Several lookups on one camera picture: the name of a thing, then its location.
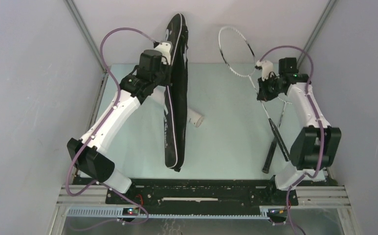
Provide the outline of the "white shuttlecock tube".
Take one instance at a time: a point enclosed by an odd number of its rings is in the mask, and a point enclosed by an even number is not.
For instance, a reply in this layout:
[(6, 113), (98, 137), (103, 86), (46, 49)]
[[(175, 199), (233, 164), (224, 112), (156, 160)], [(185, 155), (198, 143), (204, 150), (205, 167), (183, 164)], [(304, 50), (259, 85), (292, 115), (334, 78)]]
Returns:
[[(165, 90), (163, 88), (155, 88), (153, 93), (150, 95), (150, 98), (153, 99), (156, 103), (160, 105), (165, 104)], [(187, 107), (187, 121), (194, 125), (196, 128), (200, 127), (204, 120), (204, 116), (198, 113), (197, 111)]]

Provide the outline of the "black racket cover bag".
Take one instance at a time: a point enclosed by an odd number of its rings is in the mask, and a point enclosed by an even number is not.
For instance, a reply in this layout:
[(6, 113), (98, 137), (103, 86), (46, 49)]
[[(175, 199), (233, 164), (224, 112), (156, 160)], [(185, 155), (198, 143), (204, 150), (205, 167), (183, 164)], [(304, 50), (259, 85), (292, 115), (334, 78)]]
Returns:
[(166, 27), (165, 41), (172, 44), (171, 82), (165, 87), (163, 105), (164, 162), (180, 172), (185, 158), (188, 92), (189, 32), (183, 13), (176, 13)]

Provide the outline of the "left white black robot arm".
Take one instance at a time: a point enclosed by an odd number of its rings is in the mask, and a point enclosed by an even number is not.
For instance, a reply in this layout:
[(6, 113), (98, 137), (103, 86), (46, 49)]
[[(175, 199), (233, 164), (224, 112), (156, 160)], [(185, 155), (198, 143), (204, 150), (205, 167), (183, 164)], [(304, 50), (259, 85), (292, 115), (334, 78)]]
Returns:
[(171, 74), (171, 53), (158, 48), (147, 49), (139, 64), (117, 85), (117, 92), (98, 121), (78, 140), (71, 138), (68, 152), (75, 167), (92, 179), (117, 191), (124, 204), (132, 203), (136, 191), (132, 181), (107, 157), (107, 151), (125, 121), (159, 85), (168, 85)]

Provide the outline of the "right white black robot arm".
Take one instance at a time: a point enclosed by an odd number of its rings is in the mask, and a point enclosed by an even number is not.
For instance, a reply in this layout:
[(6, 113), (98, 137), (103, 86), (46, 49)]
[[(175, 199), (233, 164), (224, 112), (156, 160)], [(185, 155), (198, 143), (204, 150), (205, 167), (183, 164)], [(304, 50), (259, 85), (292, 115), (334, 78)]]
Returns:
[(341, 130), (333, 127), (322, 114), (313, 94), (311, 77), (300, 73), (296, 58), (279, 60), (278, 72), (273, 63), (261, 60), (255, 68), (261, 71), (258, 78), (257, 100), (266, 102), (284, 94), (292, 102), (301, 130), (289, 150), (286, 150), (279, 129), (271, 121), (271, 127), (281, 151), (289, 163), (274, 178), (275, 186), (266, 190), (266, 199), (273, 205), (286, 197), (285, 191), (294, 189), (306, 177), (318, 180), (319, 172), (330, 167), (341, 140)]

